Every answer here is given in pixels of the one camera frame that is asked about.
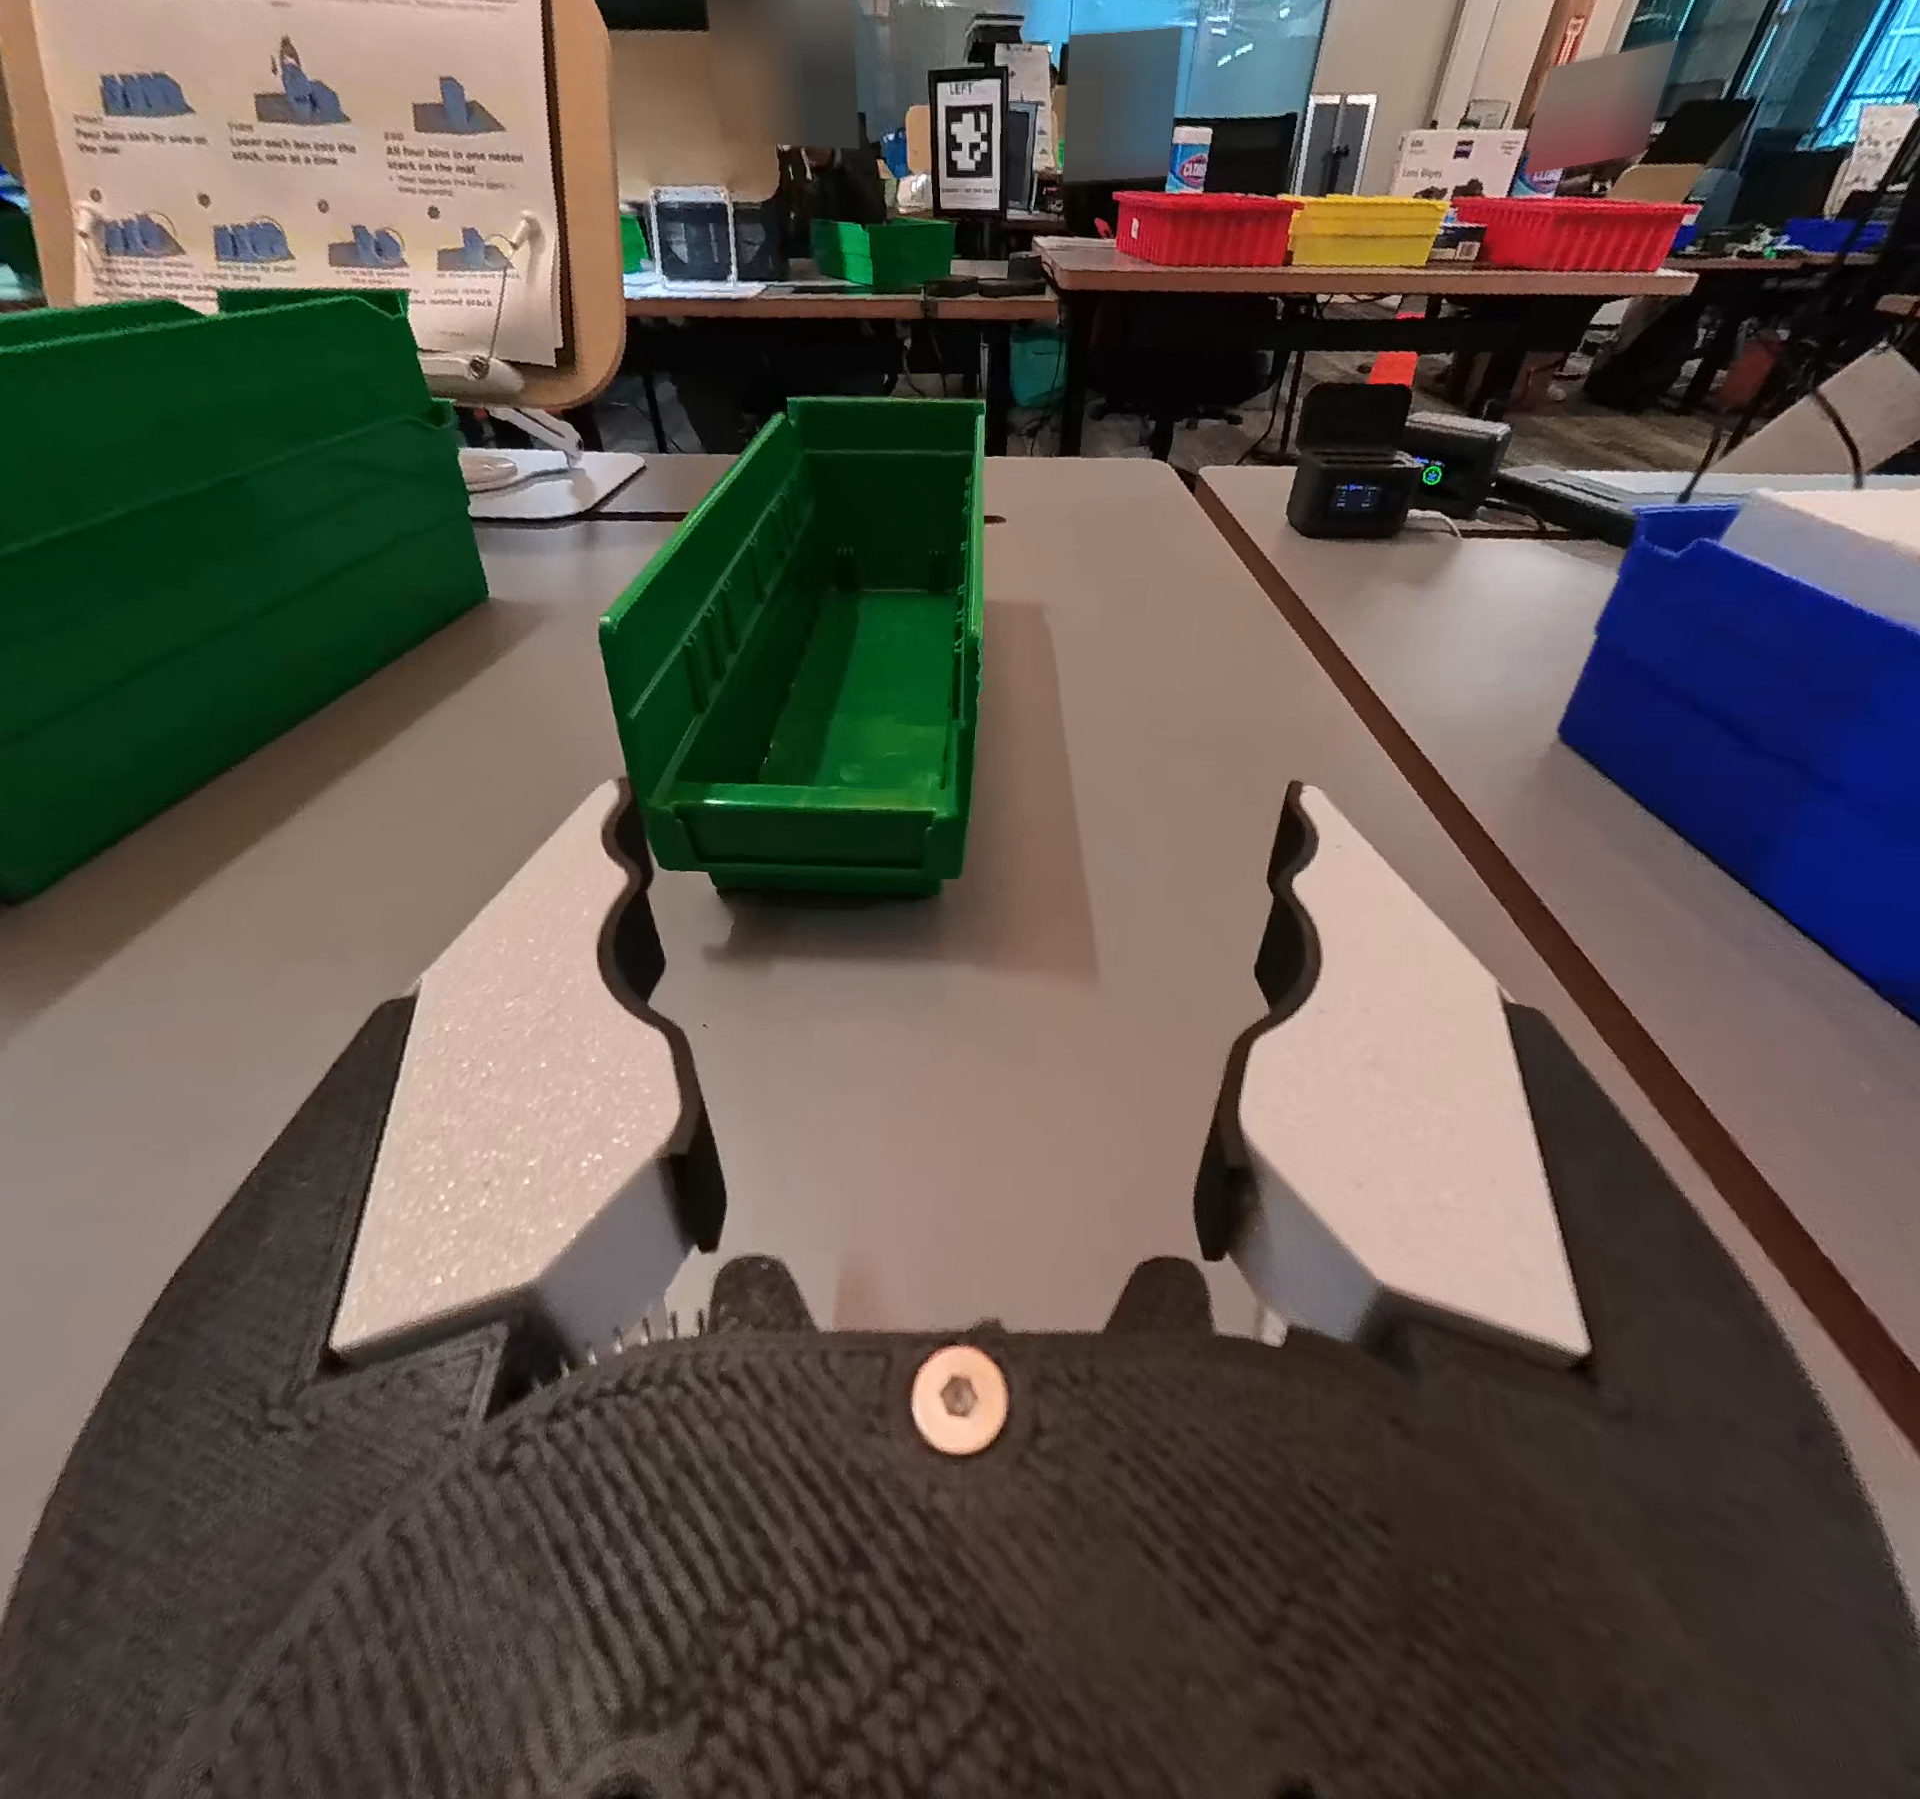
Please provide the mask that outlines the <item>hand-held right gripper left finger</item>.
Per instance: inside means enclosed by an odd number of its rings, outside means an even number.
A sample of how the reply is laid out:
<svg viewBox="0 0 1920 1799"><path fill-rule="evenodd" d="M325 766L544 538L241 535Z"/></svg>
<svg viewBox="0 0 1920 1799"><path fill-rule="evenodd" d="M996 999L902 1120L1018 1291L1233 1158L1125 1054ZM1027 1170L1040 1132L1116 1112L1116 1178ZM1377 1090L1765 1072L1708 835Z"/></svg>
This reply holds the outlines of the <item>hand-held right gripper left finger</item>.
<svg viewBox="0 0 1920 1799"><path fill-rule="evenodd" d="M423 969L353 1239L353 1367L529 1321L568 1360L691 1337L671 1291L727 1221L703 1085L660 1002L654 857L602 782Z"/></svg>

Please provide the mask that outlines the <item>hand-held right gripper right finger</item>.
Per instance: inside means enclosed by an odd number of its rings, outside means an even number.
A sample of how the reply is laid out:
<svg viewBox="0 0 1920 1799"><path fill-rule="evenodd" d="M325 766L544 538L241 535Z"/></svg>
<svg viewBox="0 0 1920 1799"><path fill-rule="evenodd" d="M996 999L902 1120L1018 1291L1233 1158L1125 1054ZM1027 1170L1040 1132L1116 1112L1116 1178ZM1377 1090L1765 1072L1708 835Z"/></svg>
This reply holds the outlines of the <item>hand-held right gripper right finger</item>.
<svg viewBox="0 0 1920 1799"><path fill-rule="evenodd" d="M1507 991L1315 784L1285 791L1192 1231L1289 1330L1590 1357Z"/></svg>

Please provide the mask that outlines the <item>blue plastic bin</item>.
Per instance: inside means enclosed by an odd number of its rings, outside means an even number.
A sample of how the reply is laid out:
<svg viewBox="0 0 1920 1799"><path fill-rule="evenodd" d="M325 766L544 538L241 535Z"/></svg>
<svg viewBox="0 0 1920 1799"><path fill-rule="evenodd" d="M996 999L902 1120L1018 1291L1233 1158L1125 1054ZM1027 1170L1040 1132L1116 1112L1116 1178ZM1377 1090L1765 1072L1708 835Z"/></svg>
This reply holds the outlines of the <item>blue plastic bin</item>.
<svg viewBox="0 0 1920 1799"><path fill-rule="evenodd" d="M1564 739L1726 872L1917 863L1917 498L1644 505Z"/></svg>
<svg viewBox="0 0 1920 1799"><path fill-rule="evenodd" d="M1917 1018L1917 629L1827 593L1620 593L1564 739Z"/></svg>

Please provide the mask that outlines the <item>black charger box with display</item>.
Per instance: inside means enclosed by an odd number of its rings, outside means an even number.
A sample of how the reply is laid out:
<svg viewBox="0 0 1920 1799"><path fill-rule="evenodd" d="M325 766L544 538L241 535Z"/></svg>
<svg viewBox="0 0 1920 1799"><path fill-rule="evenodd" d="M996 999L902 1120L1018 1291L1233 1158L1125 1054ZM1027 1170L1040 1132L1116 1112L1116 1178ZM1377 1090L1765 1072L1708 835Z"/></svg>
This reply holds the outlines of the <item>black charger box with display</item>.
<svg viewBox="0 0 1920 1799"><path fill-rule="evenodd" d="M1285 523L1315 541L1386 541L1426 484L1426 463L1406 451L1410 387L1403 381L1324 381L1303 396Z"/></svg>

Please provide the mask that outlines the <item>black flat device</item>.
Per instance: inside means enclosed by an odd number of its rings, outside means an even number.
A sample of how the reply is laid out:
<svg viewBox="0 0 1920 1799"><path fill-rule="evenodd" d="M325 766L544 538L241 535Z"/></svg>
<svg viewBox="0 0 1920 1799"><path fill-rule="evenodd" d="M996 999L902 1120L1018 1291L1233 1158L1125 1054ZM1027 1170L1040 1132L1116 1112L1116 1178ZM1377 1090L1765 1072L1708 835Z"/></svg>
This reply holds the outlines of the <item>black flat device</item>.
<svg viewBox="0 0 1920 1799"><path fill-rule="evenodd" d="M1504 468L1492 484L1493 505L1543 523L1546 532L1628 550L1644 514L1666 514L1669 501L1628 498L1596 477L1555 468Z"/></svg>

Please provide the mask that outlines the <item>black device with green light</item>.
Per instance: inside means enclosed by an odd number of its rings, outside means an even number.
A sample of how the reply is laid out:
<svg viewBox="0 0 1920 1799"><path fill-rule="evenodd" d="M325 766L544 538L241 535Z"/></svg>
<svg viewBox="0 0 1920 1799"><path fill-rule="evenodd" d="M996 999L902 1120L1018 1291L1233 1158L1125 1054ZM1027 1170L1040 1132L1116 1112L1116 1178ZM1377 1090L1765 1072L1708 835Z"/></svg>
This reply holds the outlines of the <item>black device with green light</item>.
<svg viewBox="0 0 1920 1799"><path fill-rule="evenodd" d="M1455 413L1410 413L1403 448L1420 463L1410 508L1473 520L1493 501L1513 448L1513 423Z"/></svg>

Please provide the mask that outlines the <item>black office chair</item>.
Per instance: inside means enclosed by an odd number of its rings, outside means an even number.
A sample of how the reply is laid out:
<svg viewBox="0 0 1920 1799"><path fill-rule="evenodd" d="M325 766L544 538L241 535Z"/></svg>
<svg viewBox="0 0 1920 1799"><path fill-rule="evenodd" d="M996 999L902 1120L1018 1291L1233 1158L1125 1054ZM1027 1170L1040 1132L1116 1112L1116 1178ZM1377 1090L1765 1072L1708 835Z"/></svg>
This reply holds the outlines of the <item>black office chair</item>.
<svg viewBox="0 0 1920 1799"><path fill-rule="evenodd" d="M1082 386L1107 414L1142 417L1154 459L1185 421L1225 417L1277 374L1279 301L1264 295L1076 295Z"/></svg>

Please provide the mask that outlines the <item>wooden-top table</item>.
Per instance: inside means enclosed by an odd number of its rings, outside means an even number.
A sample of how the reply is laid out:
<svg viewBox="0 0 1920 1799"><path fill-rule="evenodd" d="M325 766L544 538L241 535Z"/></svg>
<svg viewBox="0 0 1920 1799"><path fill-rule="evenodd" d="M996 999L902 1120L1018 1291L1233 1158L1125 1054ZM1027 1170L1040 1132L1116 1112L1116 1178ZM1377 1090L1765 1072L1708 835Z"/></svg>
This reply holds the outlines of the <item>wooden-top table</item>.
<svg viewBox="0 0 1920 1799"><path fill-rule="evenodd" d="M1088 414L1092 325L1109 298L1274 301L1262 341L1279 351L1485 351L1476 417L1504 417L1531 351L1571 351L1598 305L1616 298L1689 298L1696 278L1662 265L1646 275L1537 272L1440 259L1437 265L1154 265L1112 238L1043 237L1036 242L1060 298L1064 338L1061 453L1079 457ZM1300 298L1464 298L1452 316L1315 316Z"/></svg>
<svg viewBox="0 0 1920 1799"><path fill-rule="evenodd" d="M1009 451L1013 342L1060 330L1048 283L1018 283L1003 265L964 263L946 281L885 295L790 278L762 287L630 290L626 347L644 448L703 451L686 390L708 396L721 438L754 430L794 393L964 396L988 408L988 453Z"/></svg>

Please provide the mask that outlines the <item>yellow plastic bin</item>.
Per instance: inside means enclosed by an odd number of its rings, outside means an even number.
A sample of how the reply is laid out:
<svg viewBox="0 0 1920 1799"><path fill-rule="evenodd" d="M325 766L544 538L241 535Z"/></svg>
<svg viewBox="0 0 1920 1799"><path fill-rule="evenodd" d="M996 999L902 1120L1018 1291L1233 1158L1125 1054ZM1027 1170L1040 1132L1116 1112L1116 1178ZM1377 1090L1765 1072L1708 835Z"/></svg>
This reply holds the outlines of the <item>yellow plastic bin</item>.
<svg viewBox="0 0 1920 1799"><path fill-rule="evenodd" d="M1289 232L1294 269L1423 269L1450 219L1447 196L1306 196Z"/></svg>

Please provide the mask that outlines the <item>red plastic bin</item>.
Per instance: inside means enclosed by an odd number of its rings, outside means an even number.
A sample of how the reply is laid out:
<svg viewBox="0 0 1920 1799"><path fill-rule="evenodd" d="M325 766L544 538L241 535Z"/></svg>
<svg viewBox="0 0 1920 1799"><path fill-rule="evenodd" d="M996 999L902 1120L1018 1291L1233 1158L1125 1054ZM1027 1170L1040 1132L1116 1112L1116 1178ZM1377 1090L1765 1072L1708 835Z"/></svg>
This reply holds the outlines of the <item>red plastic bin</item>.
<svg viewBox="0 0 1920 1799"><path fill-rule="evenodd" d="M1116 248L1158 269L1279 269L1300 196L1122 190Z"/></svg>
<svg viewBox="0 0 1920 1799"><path fill-rule="evenodd" d="M1480 229L1480 265L1526 275L1653 275L1693 214L1613 196L1452 199L1452 222Z"/></svg>

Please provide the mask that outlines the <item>grey monitor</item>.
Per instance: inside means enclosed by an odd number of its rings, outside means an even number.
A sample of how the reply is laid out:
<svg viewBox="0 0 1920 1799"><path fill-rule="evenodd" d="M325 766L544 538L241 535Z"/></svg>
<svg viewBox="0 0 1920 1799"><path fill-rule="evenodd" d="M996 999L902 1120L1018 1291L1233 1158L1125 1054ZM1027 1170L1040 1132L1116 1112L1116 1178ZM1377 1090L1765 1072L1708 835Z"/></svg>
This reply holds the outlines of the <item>grey monitor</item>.
<svg viewBox="0 0 1920 1799"><path fill-rule="evenodd" d="M1538 189L1581 163L1637 159L1653 134L1672 40L1555 65L1534 108L1525 151Z"/></svg>

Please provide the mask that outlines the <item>printed tag sign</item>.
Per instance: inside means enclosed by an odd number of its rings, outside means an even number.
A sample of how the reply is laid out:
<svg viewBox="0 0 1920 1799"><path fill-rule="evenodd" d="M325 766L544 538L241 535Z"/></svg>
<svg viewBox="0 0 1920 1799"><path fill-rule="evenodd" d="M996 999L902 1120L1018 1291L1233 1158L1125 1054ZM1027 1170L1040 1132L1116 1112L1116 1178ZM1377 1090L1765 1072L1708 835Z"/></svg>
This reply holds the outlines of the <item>printed tag sign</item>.
<svg viewBox="0 0 1920 1799"><path fill-rule="evenodd" d="M1003 65L939 65L930 92L930 207L943 219L1006 219L1006 129L1012 111Z"/></svg>

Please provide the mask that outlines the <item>clear box white frame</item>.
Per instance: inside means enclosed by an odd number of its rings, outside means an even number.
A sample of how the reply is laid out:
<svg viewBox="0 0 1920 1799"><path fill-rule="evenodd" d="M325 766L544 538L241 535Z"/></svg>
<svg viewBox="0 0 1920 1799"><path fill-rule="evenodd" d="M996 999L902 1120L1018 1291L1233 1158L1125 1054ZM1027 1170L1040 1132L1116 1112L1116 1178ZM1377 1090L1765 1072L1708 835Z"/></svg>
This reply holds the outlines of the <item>clear box white frame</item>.
<svg viewBox="0 0 1920 1799"><path fill-rule="evenodd" d="M654 184L647 208L666 287L738 281L735 196L724 184Z"/></svg>

